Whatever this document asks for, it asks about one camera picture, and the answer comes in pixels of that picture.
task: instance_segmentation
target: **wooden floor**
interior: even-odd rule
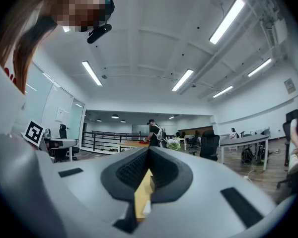
[[[242,147],[238,148],[238,151],[235,149],[231,152],[228,148],[225,148],[224,157],[225,157],[225,165],[239,175],[247,176],[248,173],[252,170],[249,174],[250,180],[260,187],[265,193],[272,197],[272,199],[279,204],[285,198],[290,195],[291,189],[284,183],[281,185],[279,189],[276,188],[277,182],[284,180],[287,175],[287,169],[284,167],[285,161],[285,139],[273,140],[269,141],[268,148],[270,152],[275,150],[279,150],[278,154],[271,154],[269,161],[267,163],[266,171],[263,172],[262,165],[245,165],[241,162],[241,151]],[[181,152],[189,154],[191,150],[184,151],[183,143],[181,143]],[[221,163],[221,149],[218,148],[218,163]],[[102,156],[102,154],[95,154],[91,152],[80,151],[79,154],[75,154],[78,160],[86,160],[86,159],[95,159]]]

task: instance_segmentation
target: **white desk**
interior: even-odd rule
[[[229,134],[220,134],[220,140],[219,140],[219,146],[221,146],[221,137],[224,137],[224,136],[229,136]]]
[[[267,157],[268,157],[268,138],[269,136],[266,135],[253,135],[248,137],[240,137],[240,138],[234,138],[229,139],[226,138],[222,140],[221,142],[221,159],[222,164],[224,164],[224,148],[230,147],[230,146],[242,146],[242,145],[251,145],[257,143],[257,153],[258,153],[258,143],[265,141],[265,160],[264,160],[264,166],[263,171],[266,170],[267,165]]]

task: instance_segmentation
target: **black backpack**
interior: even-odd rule
[[[242,151],[241,159],[244,164],[246,165],[251,164],[253,158],[254,158],[254,154],[252,153],[252,150],[250,149],[250,147],[247,147]]]

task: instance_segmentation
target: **wooden desk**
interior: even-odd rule
[[[122,143],[118,143],[119,147],[118,147],[118,152],[120,153],[120,146],[128,146],[129,149],[131,147],[149,147],[149,144],[141,144],[139,143],[139,141],[126,141],[126,142],[122,142]]]

